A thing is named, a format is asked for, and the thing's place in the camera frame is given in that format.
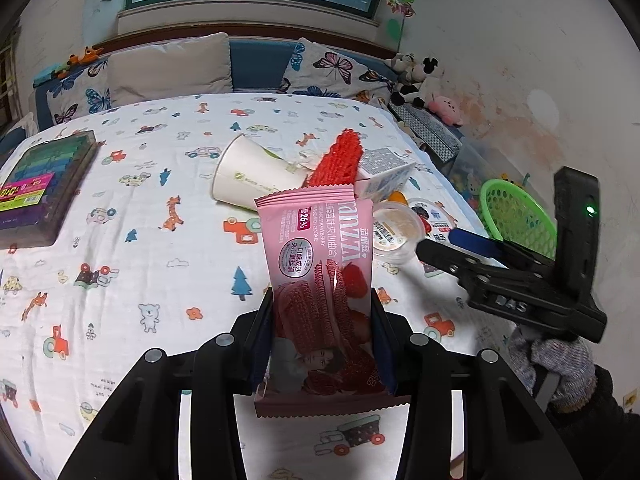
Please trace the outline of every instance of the silver oval badge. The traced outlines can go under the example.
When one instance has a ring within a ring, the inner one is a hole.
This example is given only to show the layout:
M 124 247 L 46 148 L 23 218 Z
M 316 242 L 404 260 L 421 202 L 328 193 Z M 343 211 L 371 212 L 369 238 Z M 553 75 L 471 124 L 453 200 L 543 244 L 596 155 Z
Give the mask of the silver oval badge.
M 280 272 L 289 278 L 301 278 L 314 262 L 314 250 L 304 238 L 293 238 L 280 251 Z

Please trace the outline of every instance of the silver screw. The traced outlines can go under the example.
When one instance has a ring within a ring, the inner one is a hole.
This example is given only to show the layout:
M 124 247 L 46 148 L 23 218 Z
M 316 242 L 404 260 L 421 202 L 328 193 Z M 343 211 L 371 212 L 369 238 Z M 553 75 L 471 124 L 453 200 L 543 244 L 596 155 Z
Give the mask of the silver screw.
M 236 338 L 232 334 L 229 334 L 229 333 L 220 334 L 219 336 L 216 337 L 216 345 L 229 346 L 229 345 L 232 345 L 235 340 Z
M 147 363 L 155 363 L 159 361 L 162 357 L 162 351 L 157 348 L 152 348 L 151 350 L 147 350 L 145 353 L 145 361 Z
M 416 346 L 425 346 L 429 342 L 429 337 L 420 332 L 411 334 L 409 341 Z
M 495 363 L 498 361 L 498 354 L 489 348 L 482 350 L 482 352 L 480 352 L 480 357 L 488 363 Z

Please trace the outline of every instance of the gloved hand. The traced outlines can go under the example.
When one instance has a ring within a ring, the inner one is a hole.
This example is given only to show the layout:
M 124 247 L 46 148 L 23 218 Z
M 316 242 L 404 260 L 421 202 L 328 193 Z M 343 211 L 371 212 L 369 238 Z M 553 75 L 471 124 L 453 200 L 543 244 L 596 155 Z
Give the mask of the gloved hand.
M 559 413 L 576 412 L 591 399 L 596 389 L 595 364 L 582 339 L 529 342 L 518 327 L 511 334 L 508 351 L 513 371 L 530 394 L 536 383 L 534 364 L 560 375 L 558 387 L 551 397 L 551 404 Z

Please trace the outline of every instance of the green plastic basket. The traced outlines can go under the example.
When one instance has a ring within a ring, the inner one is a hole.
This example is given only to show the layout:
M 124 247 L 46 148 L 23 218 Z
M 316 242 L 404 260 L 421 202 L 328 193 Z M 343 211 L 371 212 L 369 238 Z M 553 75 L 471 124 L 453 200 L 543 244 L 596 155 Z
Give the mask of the green plastic basket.
M 556 256 L 557 231 L 551 218 L 515 184 L 487 180 L 480 189 L 478 213 L 491 238 L 515 242 L 548 258 Z

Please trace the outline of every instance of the pink snack package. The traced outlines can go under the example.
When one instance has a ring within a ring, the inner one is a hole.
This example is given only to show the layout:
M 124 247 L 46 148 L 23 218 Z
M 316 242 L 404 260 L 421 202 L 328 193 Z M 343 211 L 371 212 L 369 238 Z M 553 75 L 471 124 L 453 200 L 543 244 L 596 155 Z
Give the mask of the pink snack package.
M 258 416 L 338 415 L 398 404 L 380 382 L 370 332 L 372 202 L 352 185 L 255 201 L 274 291 Z

